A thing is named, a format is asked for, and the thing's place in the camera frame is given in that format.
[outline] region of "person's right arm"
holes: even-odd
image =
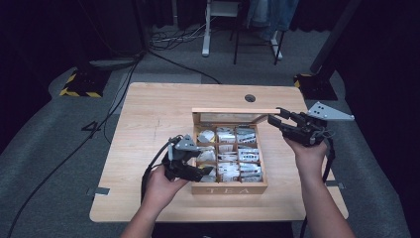
[[[313,237],[355,237],[348,222],[322,182],[322,163],[327,145],[304,147],[284,138],[295,154],[303,204]]]

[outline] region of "wooden table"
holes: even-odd
[[[252,94],[255,102],[247,102]],[[275,108],[306,112],[295,87],[132,83],[103,170],[90,218],[96,222],[129,221],[140,206],[142,175],[169,137],[192,135],[193,107]],[[294,154],[281,132],[266,121],[259,124],[268,177],[264,194],[192,195],[190,183],[178,192],[157,221],[291,221],[302,220],[305,210]],[[328,180],[334,180],[330,173]],[[339,189],[329,187],[341,212],[348,211]]]

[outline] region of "blue denim clothing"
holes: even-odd
[[[269,41],[275,31],[287,31],[299,0],[250,0],[247,27],[264,27],[260,37]]]

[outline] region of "person's left hand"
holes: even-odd
[[[149,206],[161,212],[187,183],[188,180],[185,179],[168,180],[164,176],[164,166],[158,166],[149,176],[142,206]]]

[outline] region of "open box lid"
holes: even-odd
[[[258,124],[266,120],[268,114],[277,114],[278,109],[250,108],[192,108],[194,125],[213,124]]]

